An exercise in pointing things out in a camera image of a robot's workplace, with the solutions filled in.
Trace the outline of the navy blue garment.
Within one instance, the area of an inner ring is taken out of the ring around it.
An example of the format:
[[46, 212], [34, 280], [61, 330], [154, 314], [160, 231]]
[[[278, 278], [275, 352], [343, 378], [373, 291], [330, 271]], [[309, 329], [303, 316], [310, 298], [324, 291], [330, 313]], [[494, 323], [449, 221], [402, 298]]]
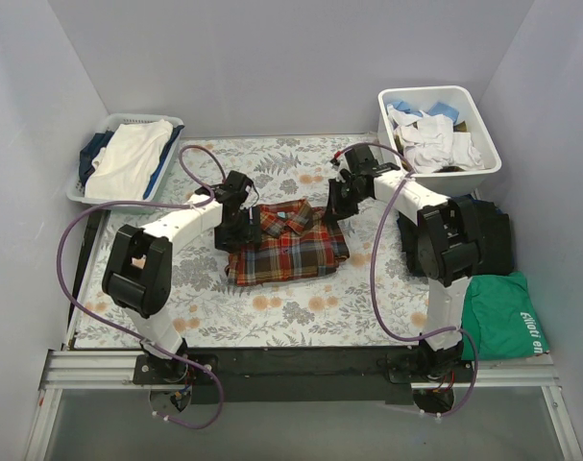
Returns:
[[82, 186], [85, 186], [90, 176], [95, 172], [94, 160], [113, 137], [113, 131], [95, 133], [79, 155], [78, 176]]

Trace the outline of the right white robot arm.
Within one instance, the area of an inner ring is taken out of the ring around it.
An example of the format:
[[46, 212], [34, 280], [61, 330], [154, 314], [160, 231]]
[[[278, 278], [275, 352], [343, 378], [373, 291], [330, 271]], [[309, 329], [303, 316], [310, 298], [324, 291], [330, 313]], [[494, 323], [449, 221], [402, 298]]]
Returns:
[[[374, 157], [374, 142], [353, 144], [330, 160], [336, 177], [328, 181], [327, 218], [339, 221], [358, 213], [361, 202], [372, 199], [386, 204], [375, 238], [370, 263], [373, 311], [390, 337], [424, 342], [430, 347], [418, 358], [420, 374], [429, 381], [444, 379], [453, 369], [447, 352], [462, 341], [461, 321], [466, 290], [484, 256], [474, 203], [467, 197], [448, 197], [414, 179], [410, 167]], [[426, 331], [416, 337], [402, 337], [382, 321], [377, 307], [377, 251], [385, 221], [392, 210], [416, 226], [416, 260], [428, 278], [429, 296]]]

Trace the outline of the black folded shirt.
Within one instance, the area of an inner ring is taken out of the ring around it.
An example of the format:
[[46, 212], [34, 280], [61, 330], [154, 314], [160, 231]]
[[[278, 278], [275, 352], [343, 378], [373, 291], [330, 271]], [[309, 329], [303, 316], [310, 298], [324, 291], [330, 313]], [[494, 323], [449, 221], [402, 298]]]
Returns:
[[[468, 195], [474, 204], [478, 225], [484, 242], [485, 255], [477, 266], [478, 275], [508, 276], [515, 270], [512, 233], [509, 215], [494, 203], [480, 201]], [[397, 219], [401, 233], [401, 250], [406, 267], [413, 277], [424, 277], [418, 260], [417, 226], [402, 214]]]

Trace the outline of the light blue garment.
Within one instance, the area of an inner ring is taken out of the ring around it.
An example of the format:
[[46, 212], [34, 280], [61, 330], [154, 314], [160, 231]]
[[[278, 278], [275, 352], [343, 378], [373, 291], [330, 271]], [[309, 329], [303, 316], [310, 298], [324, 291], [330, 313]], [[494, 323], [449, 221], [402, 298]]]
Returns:
[[415, 109], [403, 100], [394, 100], [392, 103], [386, 105], [386, 110], [388, 115], [393, 115], [394, 113], [403, 113], [406, 115], [413, 115], [416, 117], [424, 116], [435, 116], [435, 115], [445, 115], [453, 122], [456, 122], [459, 111], [452, 106], [449, 106], [442, 102], [435, 103], [428, 111]]

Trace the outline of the plaid long sleeve shirt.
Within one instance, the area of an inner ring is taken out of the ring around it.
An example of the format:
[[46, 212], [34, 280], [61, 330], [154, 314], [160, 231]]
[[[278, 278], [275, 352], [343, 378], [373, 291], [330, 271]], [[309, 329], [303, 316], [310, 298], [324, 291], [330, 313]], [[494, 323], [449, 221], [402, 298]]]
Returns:
[[323, 206], [300, 199], [259, 207], [261, 242], [230, 254], [228, 283], [254, 286], [331, 275], [350, 257], [343, 232]]

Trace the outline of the aluminium frame rail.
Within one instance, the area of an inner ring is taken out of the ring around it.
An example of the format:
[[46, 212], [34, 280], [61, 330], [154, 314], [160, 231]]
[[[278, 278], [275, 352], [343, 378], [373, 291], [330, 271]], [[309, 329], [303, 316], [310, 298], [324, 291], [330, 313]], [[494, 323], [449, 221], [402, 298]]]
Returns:
[[[52, 399], [44, 406], [45, 411], [57, 408], [61, 391], [65, 389], [148, 389], [169, 390], [169, 386], [136, 385], [133, 382], [134, 365], [142, 354], [138, 350], [92, 350], [49, 352], [39, 389]], [[547, 356], [496, 362], [482, 361], [472, 364], [473, 375], [467, 384], [456, 384], [463, 389], [539, 387], [547, 405], [549, 417], [560, 448], [567, 460], [583, 457], [567, 407], [562, 396], [559, 376]], [[429, 388], [414, 383], [411, 391]]]

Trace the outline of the grey perforated basket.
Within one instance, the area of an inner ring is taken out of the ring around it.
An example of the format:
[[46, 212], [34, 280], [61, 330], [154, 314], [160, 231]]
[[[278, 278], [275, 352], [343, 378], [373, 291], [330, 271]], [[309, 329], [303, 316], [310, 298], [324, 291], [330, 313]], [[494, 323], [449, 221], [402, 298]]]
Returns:
[[[154, 197], [158, 191], [159, 184], [164, 178], [168, 165], [174, 158], [174, 156], [177, 154], [180, 133], [184, 128], [183, 122], [181, 121], [181, 119], [177, 117], [165, 115], [115, 113], [108, 116], [102, 122], [100, 122], [98, 129], [95, 131], [95, 133], [104, 133], [106, 131], [114, 132], [121, 124], [145, 124], [156, 122], [159, 121], [160, 119], [169, 121], [175, 127], [175, 129], [172, 138], [169, 141], [169, 144], [163, 151], [159, 167], [149, 184], [149, 187], [147, 189], [148, 195], [143, 200], [135, 201], [139, 204], [152, 202], [154, 200]], [[82, 186], [80, 183], [77, 170], [70, 177], [69, 184], [66, 190], [66, 195], [69, 200], [73, 202], [88, 204], [90, 206], [111, 202], [103, 200], [89, 200], [85, 198], [84, 193], [85, 187]]]

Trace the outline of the white plastic bin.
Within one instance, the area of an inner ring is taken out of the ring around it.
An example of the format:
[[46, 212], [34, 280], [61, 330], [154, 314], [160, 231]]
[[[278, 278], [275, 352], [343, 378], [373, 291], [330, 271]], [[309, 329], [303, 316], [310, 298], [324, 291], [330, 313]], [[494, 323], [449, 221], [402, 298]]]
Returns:
[[406, 160], [437, 192], [473, 192], [502, 165], [471, 93], [459, 85], [390, 88], [377, 96], [383, 159]]

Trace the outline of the white folded garment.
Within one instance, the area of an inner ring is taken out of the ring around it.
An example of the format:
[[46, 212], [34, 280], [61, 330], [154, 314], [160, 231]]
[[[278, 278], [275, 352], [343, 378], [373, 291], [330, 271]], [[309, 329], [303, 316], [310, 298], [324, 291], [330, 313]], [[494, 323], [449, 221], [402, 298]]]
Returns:
[[164, 119], [145, 124], [121, 124], [91, 162], [94, 172], [85, 182], [85, 198], [143, 200], [174, 129]]

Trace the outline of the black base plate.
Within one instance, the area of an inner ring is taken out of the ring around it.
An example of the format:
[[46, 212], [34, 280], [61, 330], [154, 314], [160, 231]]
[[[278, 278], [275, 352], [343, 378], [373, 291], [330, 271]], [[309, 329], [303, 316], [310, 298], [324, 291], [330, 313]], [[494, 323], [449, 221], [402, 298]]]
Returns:
[[467, 384], [472, 366], [461, 350], [423, 346], [191, 348], [185, 365], [148, 352], [134, 365], [136, 385], [188, 385], [195, 404], [227, 402], [361, 401], [410, 404], [411, 386], [432, 387], [443, 376]]

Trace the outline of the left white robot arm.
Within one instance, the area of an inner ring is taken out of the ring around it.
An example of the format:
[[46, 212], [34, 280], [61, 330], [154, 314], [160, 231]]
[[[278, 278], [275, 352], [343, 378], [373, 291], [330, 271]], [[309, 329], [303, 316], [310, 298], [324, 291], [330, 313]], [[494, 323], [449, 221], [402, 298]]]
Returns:
[[179, 210], [140, 228], [116, 233], [103, 277], [103, 291], [128, 311], [145, 352], [157, 357], [155, 372], [169, 384], [181, 382], [188, 362], [185, 342], [168, 312], [172, 259], [194, 239], [214, 231], [214, 247], [232, 254], [261, 242], [259, 208], [246, 207], [255, 190], [246, 175], [232, 171], [214, 186], [200, 187]]

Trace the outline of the floral table mat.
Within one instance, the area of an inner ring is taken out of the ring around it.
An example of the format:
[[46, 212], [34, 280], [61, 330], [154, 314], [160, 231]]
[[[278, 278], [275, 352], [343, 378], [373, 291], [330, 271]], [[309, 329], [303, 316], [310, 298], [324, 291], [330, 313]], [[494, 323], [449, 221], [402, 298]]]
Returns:
[[[162, 188], [165, 203], [182, 203], [201, 182], [239, 171], [254, 183], [250, 201], [276, 204], [328, 200], [331, 157], [354, 135], [186, 140]], [[350, 257], [330, 276], [239, 287], [228, 283], [228, 256], [205, 233], [177, 253], [167, 302], [173, 325], [194, 348], [381, 346], [398, 340], [373, 311], [370, 263], [384, 206], [366, 201], [341, 223]], [[428, 285], [406, 269], [400, 233], [389, 215], [377, 251], [377, 307], [399, 336], [418, 334], [426, 320]]]

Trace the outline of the green shirt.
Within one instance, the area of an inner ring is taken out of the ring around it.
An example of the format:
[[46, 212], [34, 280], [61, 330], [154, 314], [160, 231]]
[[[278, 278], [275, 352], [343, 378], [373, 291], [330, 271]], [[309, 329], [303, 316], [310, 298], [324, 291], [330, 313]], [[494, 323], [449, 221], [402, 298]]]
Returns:
[[521, 272], [481, 275], [467, 289], [462, 328], [464, 360], [495, 361], [527, 358], [550, 352]]

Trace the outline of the white crumpled clothes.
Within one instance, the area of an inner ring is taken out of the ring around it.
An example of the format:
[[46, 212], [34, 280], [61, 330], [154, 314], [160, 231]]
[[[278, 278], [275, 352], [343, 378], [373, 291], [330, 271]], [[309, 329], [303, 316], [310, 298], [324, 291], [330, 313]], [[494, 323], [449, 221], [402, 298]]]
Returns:
[[445, 115], [416, 117], [387, 114], [393, 127], [395, 149], [420, 174], [478, 171], [485, 168], [474, 147], [466, 122]]

